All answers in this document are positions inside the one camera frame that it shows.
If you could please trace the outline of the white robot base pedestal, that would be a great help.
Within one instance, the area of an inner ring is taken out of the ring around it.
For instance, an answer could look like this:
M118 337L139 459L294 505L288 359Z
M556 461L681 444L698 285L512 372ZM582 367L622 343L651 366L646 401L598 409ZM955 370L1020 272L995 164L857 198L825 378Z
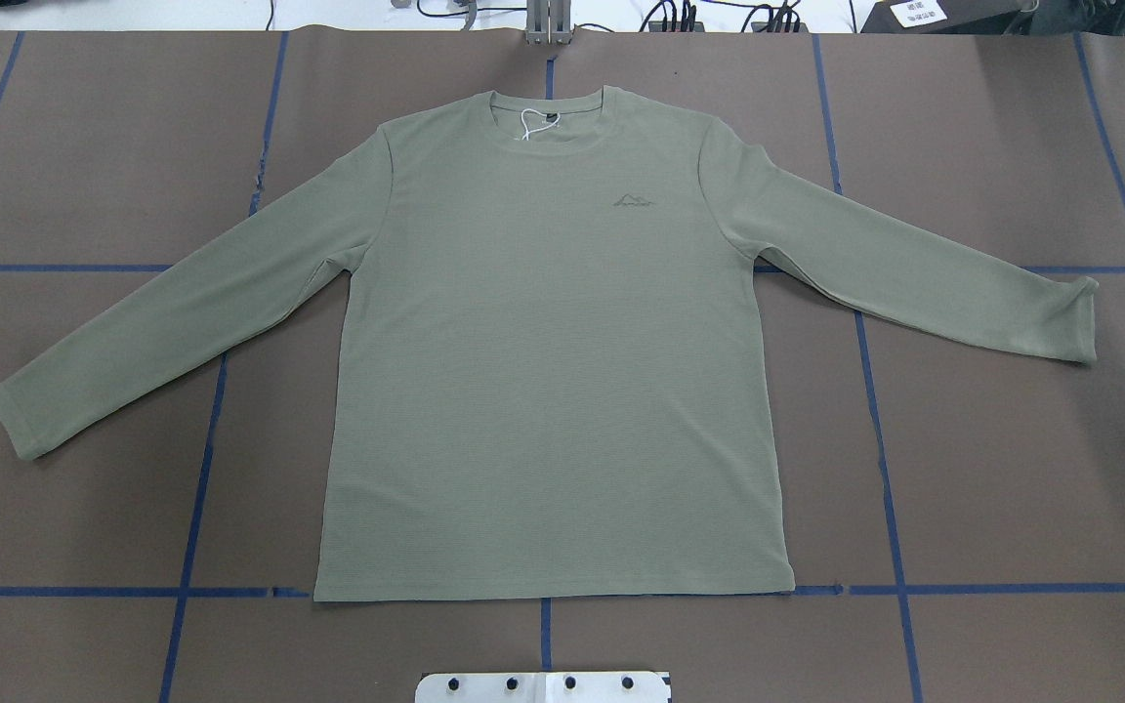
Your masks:
M657 672L434 673L415 702L670 702L670 677Z

